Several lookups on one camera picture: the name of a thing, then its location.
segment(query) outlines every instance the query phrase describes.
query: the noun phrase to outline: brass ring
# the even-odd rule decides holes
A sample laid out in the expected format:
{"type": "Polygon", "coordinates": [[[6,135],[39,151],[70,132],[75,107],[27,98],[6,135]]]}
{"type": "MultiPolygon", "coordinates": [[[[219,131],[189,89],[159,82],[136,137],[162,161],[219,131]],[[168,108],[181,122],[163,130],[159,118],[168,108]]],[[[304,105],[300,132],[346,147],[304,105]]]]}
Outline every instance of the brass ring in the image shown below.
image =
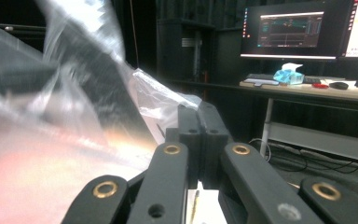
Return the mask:
{"type": "Polygon", "coordinates": [[[251,149],[244,146],[234,146],[232,150],[239,155],[248,155],[249,153],[251,153],[251,149]]]}
{"type": "Polygon", "coordinates": [[[312,189],[322,198],[325,198],[330,201],[336,201],[341,198],[341,193],[334,188],[333,186],[326,183],[316,183],[312,185],[312,189]]]}
{"type": "Polygon", "coordinates": [[[112,195],[114,195],[117,191],[117,184],[113,181],[104,181],[102,183],[100,183],[99,185],[97,185],[94,190],[92,191],[92,194],[97,197],[97,198],[107,198],[110,197],[112,195]],[[107,192],[101,192],[100,188],[104,187],[104,186],[109,186],[112,189],[107,191],[107,192]]]}
{"type": "Polygon", "coordinates": [[[164,152],[170,155],[174,155],[180,152],[180,148],[177,146],[167,146],[164,148],[164,152]]]}

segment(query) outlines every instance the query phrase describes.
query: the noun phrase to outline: computer mouse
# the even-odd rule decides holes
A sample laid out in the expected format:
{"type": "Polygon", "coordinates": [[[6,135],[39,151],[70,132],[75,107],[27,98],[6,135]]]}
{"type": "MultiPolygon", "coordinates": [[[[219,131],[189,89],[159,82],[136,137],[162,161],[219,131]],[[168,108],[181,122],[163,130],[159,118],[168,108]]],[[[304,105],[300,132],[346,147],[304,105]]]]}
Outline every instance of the computer mouse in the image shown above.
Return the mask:
{"type": "Polygon", "coordinates": [[[334,89],[344,90],[344,91],[349,87],[349,85],[345,82],[332,82],[328,86],[334,89]]]}

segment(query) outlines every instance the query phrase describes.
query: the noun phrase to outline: desk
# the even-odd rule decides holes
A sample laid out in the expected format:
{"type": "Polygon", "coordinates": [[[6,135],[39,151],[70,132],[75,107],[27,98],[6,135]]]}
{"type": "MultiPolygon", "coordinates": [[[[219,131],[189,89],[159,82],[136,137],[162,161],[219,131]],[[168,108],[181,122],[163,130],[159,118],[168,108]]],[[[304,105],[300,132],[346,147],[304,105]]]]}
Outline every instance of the desk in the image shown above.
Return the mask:
{"type": "Polygon", "coordinates": [[[265,97],[268,97],[263,143],[260,148],[262,155],[266,152],[267,141],[272,139],[358,160],[358,138],[270,121],[274,100],[358,111],[358,88],[350,86],[345,91],[316,89],[310,84],[254,87],[253,83],[247,82],[241,82],[240,86],[247,91],[257,91],[259,95],[265,93],[265,97]]]}

